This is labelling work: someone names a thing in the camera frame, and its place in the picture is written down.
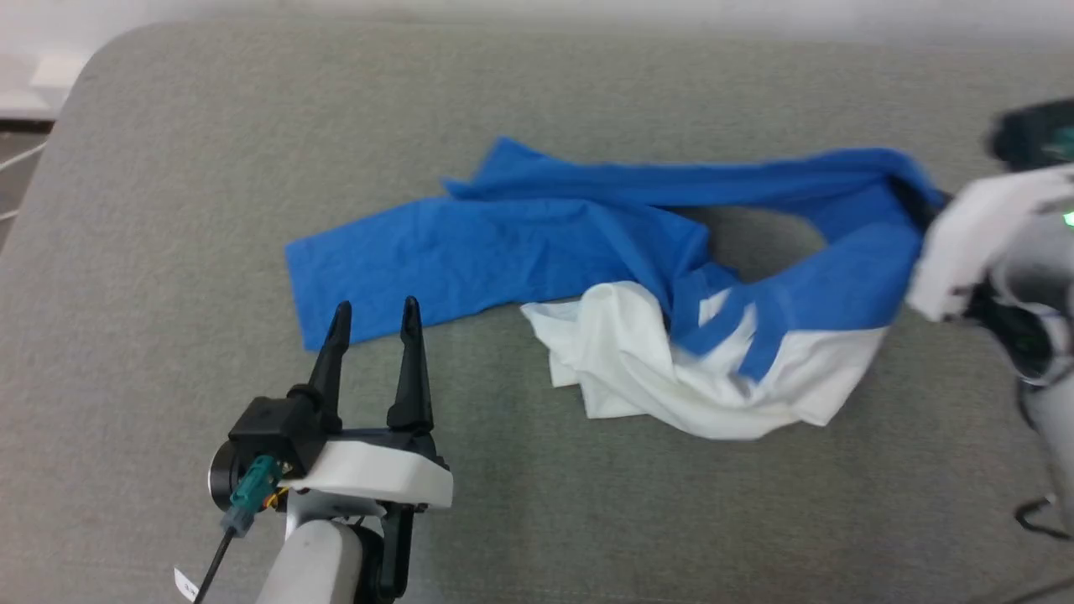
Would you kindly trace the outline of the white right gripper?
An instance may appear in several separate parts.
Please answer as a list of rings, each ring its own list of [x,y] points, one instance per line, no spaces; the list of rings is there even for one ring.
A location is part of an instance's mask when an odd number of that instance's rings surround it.
[[[925,232],[906,302],[940,322],[964,314],[972,289],[1033,216],[1071,200],[1071,166],[974,179],[955,196],[939,189],[926,195],[894,176],[892,196]]]

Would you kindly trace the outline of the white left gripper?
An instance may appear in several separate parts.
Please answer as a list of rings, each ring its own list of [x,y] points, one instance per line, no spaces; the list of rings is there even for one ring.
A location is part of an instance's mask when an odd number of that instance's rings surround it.
[[[310,402],[326,435],[342,432],[339,383],[350,336],[352,303],[342,301],[310,379],[289,390],[289,398]],[[289,479],[289,513],[386,513],[391,505],[451,508],[454,479],[430,435],[435,425],[432,391],[415,297],[405,300],[400,340],[398,390],[387,415],[391,430],[348,430],[342,438],[328,440],[313,468],[302,478]]]

